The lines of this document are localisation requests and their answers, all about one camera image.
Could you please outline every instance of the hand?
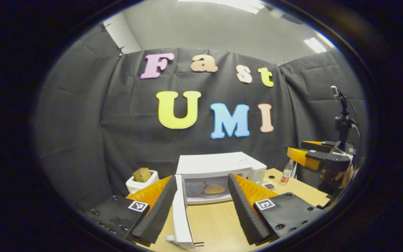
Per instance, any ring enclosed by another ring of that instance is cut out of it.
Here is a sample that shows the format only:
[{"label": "hand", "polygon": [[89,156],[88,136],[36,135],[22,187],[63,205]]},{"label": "hand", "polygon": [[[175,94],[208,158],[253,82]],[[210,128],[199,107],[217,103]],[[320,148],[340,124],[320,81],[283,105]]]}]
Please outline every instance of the hand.
[{"label": "hand", "polygon": [[339,174],[335,178],[335,180],[339,180],[341,177],[343,177],[343,180],[339,185],[339,189],[342,189],[347,185],[353,173],[354,173],[354,167],[352,165],[346,171],[339,172]]}]

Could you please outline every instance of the textured rubber pad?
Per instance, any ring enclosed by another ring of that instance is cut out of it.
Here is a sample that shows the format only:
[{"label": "textured rubber pad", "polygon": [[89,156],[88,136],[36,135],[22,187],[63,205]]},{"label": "textured rubber pad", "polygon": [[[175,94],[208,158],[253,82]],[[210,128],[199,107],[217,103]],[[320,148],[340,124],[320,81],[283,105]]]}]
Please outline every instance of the textured rubber pad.
[{"label": "textured rubber pad", "polygon": [[172,176],[150,212],[133,230],[133,236],[137,236],[149,243],[156,242],[168,218],[176,190],[175,176]]},{"label": "textured rubber pad", "polygon": [[228,175],[228,189],[248,244],[259,245],[271,240],[272,233],[254,213],[233,174]]}]

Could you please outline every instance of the bun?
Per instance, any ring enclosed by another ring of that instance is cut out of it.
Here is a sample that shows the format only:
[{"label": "bun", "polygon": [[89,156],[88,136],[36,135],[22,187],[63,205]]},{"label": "bun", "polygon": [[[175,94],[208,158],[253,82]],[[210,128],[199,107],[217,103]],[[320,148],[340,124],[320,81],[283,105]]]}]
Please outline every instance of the bun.
[{"label": "bun", "polygon": [[213,184],[213,185],[208,185],[204,192],[207,194],[218,194],[222,193],[225,191],[225,188],[222,187],[221,185]]}]

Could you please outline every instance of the screw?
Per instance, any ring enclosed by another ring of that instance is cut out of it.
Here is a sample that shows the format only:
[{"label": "screw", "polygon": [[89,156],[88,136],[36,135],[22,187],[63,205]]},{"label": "screw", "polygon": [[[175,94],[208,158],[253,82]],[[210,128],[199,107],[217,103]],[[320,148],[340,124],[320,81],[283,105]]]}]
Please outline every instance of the screw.
[{"label": "screw", "polygon": [[128,231],[128,228],[127,228],[126,225],[119,225],[119,228],[120,228],[121,230]]}]

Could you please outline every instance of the blue letter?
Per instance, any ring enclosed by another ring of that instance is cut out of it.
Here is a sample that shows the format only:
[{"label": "blue letter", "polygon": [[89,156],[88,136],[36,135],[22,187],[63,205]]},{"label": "blue letter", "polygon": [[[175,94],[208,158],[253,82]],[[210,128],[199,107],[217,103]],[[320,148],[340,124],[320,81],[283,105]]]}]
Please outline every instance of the blue letter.
[{"label": "blue letter", "polygon": [[245,104],[239,104],[235,108],[233,116],[228,111],[228,108],[223,103],[211,104],[211,109],[214,110],[214,132],[211,137],[214,139],[223,138],[225,133],[222,131],[222,125],[225,127],[228,136],[232,136],[232,132],[237,125],[237,130],[234,135],[237,137],[248,136],[248,121],[247,114],[250,107]]}]

